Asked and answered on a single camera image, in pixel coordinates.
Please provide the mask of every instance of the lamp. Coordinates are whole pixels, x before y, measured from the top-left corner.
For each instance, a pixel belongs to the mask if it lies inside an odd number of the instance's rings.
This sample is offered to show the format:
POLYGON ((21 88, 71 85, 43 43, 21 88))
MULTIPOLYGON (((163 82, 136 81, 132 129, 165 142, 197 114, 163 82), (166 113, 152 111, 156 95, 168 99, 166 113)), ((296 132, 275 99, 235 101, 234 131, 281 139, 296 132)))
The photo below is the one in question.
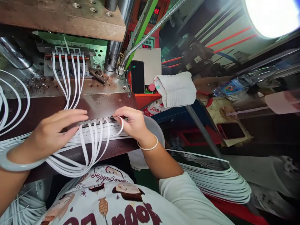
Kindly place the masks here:
POLYGON ((265 38, 278 38, 300 27, 300 0, 244 0, 244 7, 265 38))

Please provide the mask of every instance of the person's left hand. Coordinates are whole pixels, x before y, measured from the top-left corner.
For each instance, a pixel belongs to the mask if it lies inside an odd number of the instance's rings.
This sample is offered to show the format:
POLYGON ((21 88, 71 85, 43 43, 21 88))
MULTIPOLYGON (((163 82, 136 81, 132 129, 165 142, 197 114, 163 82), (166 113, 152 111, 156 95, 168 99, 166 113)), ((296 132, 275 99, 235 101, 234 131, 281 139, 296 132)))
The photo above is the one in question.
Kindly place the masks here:
POLYGON ((20 146, 8 152, 8 159, 14 163, 28 164, 52 155, 69 142, 78 127, 73 127, 66 133, 60 133, 61 130, 73 123, 87 120, 86 114, 86 110, 69 109, 43 119, 20 146))

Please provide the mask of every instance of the blue hose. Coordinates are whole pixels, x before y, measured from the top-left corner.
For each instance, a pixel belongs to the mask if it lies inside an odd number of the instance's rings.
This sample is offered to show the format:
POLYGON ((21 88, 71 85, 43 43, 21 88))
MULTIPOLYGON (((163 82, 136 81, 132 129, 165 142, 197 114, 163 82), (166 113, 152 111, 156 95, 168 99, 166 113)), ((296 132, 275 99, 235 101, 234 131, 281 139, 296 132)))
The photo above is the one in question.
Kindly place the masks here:
POLYGON ((217 54, 217 55, 220 55, 220 56, 223 56, 224 58, 229 59, 230 61, 234 62, 235 64, 240 64, 240 62, 237 61, 235 58, 233 58, 233 57, 231 57, 231 56, 229 56, 229 55, 227 55, 227 54, 225 54, 225 53, 217 52, 216 54, 217 54))

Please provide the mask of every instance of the water bottle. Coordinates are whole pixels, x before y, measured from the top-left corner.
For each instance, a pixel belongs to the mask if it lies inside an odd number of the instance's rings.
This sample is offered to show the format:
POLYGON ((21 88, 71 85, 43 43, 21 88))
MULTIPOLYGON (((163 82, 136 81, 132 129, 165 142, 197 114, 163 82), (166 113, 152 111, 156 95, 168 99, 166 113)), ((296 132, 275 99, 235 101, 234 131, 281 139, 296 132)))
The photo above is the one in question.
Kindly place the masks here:
POLYGON ((236 77, 223 86, 213 89, 214 96, 226 97, 230 96, 241 90, 248 89, 249 87, 266 80, 269 76, 272 76, 277 70, 278 65, 264 67, 261 69, 252 70, 239 77, 236 77))

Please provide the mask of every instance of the paper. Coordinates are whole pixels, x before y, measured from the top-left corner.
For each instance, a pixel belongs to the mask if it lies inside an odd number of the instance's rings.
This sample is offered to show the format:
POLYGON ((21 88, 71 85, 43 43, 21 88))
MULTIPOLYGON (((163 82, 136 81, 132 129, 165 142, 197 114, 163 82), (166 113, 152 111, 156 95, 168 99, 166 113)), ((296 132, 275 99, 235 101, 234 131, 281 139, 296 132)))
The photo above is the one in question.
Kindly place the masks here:
POLYGON ((141 49, 138 48, 135 51, 132 60, 144 61, 145 71, 145 85, 153 83, 153 79, 156 75, 162 74, 162 62, 161 62, 161 51, 160 48, 152 49, 141 49))

